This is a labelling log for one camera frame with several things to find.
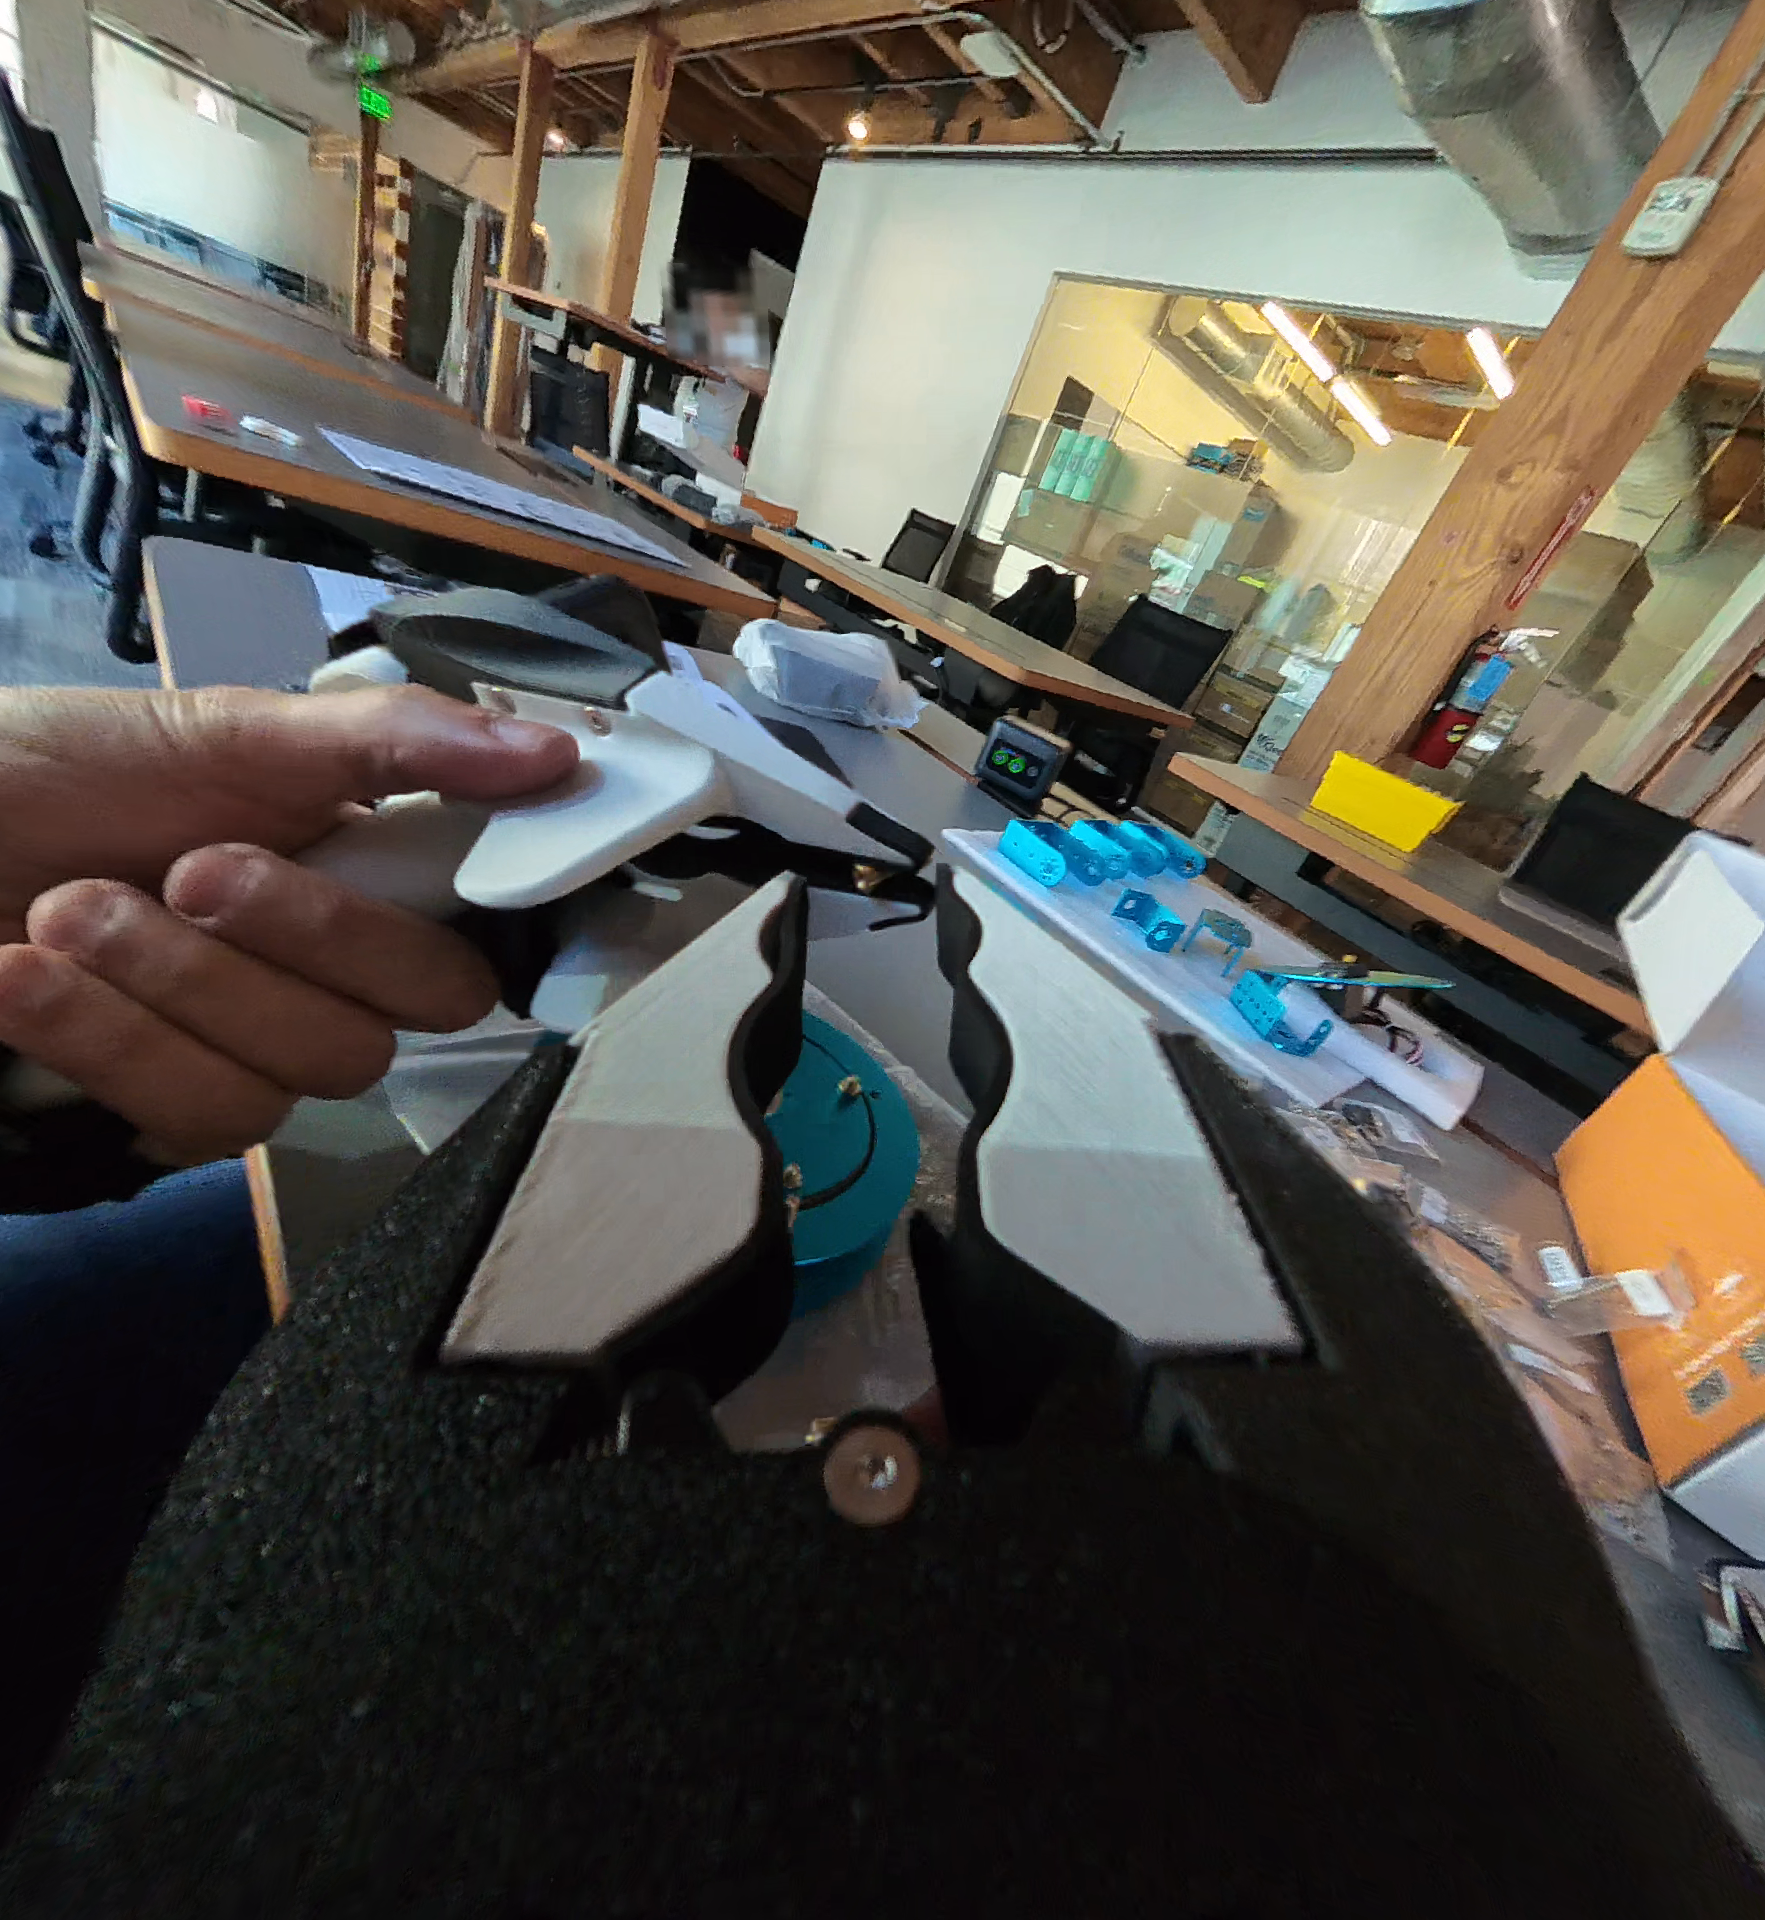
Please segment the orange and white box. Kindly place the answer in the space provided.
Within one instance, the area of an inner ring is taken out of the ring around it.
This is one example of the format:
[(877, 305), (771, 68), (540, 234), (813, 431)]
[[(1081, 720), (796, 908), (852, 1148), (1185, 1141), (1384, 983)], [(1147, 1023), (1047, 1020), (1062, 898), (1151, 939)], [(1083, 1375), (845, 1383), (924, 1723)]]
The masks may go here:
[(1665, 1493), (1765, 1558), (1765, 856), (1694, 832), (1618, 922), (1657, 1037), (1559, 1151), (1597, 1277), (1689, 1304), (1611, 1335)]

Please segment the grey desk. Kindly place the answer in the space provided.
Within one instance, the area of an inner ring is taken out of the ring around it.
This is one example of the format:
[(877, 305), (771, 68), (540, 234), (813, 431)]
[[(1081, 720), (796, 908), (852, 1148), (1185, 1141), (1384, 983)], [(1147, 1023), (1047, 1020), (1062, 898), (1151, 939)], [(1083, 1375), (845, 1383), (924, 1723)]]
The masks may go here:
[[(246, 552), (153, 540), (145, 597), (154, 655), (167, 684), (302, 688), (327, 655), (329, 631), (307, 571)], [(1003, 811), (971, 789), (940, 757), (903, 733), (860, 732), (797, 720), (871, 805), (940, 842), (946, 829), (990, 829)], [(930, 927), (850, 939), (810, 964), (810, 981), (906, 1071), (962, 1117), (951, 1073), (951, 996), (938, 981)], [(1651, 1668), (1661, 1701), (1691, 1759), (1765, 1869), (1765, 1709), (1741, 1674), (1703, 1645), (1697, 1597), (1697, 1549), (1689, 1526), (1673, 1536), (1673, 1563), (1604, 1540), (1614, 1585)]]

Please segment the person's left hand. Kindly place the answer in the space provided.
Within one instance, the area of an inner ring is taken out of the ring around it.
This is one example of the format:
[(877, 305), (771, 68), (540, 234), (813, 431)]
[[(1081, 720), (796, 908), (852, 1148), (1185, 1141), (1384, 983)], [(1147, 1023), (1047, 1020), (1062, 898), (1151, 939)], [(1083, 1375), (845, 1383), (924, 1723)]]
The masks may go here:
[(302, 869), (366, 804), (506, 805), (577, 741), (423, 689), (0, 689), (0, 1044), (173, 1167), (380, 1083), (500, 991), (455, 932)]

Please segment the yellow plastic bin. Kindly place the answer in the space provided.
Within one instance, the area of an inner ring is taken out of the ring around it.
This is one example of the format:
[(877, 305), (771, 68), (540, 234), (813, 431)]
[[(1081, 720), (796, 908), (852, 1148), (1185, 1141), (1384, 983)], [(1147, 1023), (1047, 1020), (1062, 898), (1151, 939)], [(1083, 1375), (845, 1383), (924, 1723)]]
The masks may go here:
[(1394, 852), (1414, 855), (1460, 812), (1460, 804), (1343, 751), (1331, 754), (1307, 808)]

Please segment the stack of cardboard boxes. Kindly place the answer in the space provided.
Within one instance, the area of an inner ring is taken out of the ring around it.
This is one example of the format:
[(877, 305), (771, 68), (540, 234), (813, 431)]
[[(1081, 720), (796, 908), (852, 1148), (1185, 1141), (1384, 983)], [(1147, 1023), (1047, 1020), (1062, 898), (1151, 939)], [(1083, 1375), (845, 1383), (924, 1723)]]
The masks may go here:
[(1330, 583), (1272, 577), (1190, 703), (1185, 751), (1235, 760), (1276, 703), (1311, 704), (1335, 672), (1330, 648), (1340, 625)]

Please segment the wide blue perforated bracket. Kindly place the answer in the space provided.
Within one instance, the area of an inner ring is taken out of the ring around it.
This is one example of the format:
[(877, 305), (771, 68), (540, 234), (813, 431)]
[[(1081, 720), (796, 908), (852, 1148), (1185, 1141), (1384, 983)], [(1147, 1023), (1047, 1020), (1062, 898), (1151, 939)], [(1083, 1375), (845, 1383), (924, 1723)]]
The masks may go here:
[(1284, 991), (1294, 983), (1288, 972), (1244, 970), (1231, 987), (1231, 1009), (1263, 1039), (1291, 1058), (1315, 1057), (1335, 1032), (1326, 1015), (1315, 1025), (1293, 1025)]

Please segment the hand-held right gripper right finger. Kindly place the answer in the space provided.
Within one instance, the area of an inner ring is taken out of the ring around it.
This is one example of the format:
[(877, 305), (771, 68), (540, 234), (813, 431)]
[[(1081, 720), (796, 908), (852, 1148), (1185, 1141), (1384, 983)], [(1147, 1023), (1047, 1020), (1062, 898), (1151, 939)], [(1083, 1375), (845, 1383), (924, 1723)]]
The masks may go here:
[(951, 1224), (914, 1220), (958, 1448), (1127, 1445), (1192, 1366), (1303, 1360), (1303, 1319), (1151, 1015), (984, 877), (942, 869), (966, 1090)]

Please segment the red fire extinguisher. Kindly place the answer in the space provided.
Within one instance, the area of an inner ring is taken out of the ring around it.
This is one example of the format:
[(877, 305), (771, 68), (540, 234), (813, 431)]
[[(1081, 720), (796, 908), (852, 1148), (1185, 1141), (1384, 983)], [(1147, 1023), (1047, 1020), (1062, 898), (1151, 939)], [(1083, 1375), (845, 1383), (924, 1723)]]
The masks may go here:
[(1405, 757), (1432, 772), (1447, 768), (1511, 671), (1515, 661), (1505, 631), (1491, 628), (1474, 636)]

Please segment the blue round turntable base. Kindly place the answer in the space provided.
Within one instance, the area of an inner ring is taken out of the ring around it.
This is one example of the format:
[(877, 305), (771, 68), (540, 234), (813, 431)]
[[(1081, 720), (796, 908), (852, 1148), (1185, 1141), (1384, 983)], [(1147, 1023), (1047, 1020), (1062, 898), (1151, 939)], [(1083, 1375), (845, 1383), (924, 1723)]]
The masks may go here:
[(863, 1044), (806, 1013), (797, 1066), (769, 1128), (791, 1211), (791, 1323), (803, 1323), (861, 1285), (886, 1254), (919, 1181), (919, 1124)]

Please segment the wooden standing desk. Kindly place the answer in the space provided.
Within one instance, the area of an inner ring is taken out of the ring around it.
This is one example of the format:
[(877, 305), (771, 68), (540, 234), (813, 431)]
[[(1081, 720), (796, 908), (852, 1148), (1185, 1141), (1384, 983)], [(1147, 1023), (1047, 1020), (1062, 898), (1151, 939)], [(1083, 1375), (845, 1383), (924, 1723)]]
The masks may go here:
[(492, 321), (487, 324), (490, 360), (482, 380), (482, 399), (492, 402), (503, 380), (511, 376), (519, 348), (506, 340), (510, 332), (522, 330), (554, 349), (595, 353), (609, 349), (620, 360), (636, 364), (632, 399), (638, 405), (673, 408), (676, 381), (734, 381), (751, 397), (769, 397), (769, 369), (737, 369), (711, 368), (685, 353), (673, 349), (664, 340), (643, 330), (638, 324), (614, 321), (580, 300), (564, 300), (554, 294), (534, 292), (532, 287), (511, 284), (510, 278), (486, 276), (486, 294), (492, 299)]

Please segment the black jacket on chair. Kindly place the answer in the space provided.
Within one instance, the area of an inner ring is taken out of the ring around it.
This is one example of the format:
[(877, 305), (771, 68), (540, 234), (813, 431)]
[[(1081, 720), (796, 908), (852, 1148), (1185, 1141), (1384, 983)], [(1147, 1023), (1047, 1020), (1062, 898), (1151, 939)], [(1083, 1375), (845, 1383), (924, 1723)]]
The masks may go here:
[(1039, 565), (1020, 589), (991, 604), (990, 615), (1049, 650), (1069, 650), (1078, 625), (1078, 589), (1076, 573)]

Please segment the white plastic bag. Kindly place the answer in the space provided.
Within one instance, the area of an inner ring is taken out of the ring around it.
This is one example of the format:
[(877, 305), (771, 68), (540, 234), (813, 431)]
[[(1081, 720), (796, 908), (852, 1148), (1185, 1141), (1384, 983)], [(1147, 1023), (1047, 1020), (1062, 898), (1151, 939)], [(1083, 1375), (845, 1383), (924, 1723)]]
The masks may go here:
[(738, 631), (730, 655), (762, 699), (815, 720), (908, 732), (929, 708), (877, 636), (755, 618)]

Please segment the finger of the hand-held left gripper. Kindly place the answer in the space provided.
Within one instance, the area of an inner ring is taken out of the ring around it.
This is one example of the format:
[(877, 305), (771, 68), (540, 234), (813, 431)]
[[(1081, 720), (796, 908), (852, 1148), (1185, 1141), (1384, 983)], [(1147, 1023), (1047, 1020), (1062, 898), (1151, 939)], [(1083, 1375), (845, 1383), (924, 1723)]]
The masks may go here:
[(726, 818), (772, 829), (796, 850), (839, 855), (886, 871), (920, 875), (932, 844), (873, 808), (842, 776), (791, 749), (701, 674), (662, 671), (631, 684), (627, 711), (707, 749), (722, 768)]
[(936, 885), (878, 855), (823, 850), (778, 832), (680, 832), (643, 852), (655, 881), (726, 879), (751, 891), (797, 877), (807, 891), (810, 939), (854, 939), (920, 923), (936, 906)]

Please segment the wooden pillar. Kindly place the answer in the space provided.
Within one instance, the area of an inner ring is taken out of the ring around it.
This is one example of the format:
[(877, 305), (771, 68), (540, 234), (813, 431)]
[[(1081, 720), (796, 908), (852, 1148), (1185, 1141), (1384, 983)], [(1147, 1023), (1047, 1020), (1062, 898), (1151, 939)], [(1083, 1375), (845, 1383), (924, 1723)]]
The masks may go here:
[[(1623, 248), (1665, 183), (1721, 157), (1676, 257)], [(1595, 245), (1534, 358), (1473, 447), (1347, 661), (1279, 757), (1318, 780), (1331, 754), (1394, 757), (1467, 644), (1516, 614), (1765, 273), (1765, 5), (1748, 5)]]

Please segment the metal air duct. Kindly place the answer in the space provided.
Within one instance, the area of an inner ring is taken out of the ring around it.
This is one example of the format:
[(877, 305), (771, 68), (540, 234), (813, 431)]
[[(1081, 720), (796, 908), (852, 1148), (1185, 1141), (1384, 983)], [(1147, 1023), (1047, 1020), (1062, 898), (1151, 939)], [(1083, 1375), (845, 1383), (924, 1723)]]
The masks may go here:
[(1681, 257), (1719, 184), (1655, 181), (1659, 123), (1611, 2), (1363, 2), (1400, 111), (1486, 204), (1516, 272), (1571, 280), (1623, 208), (1623, 255)]

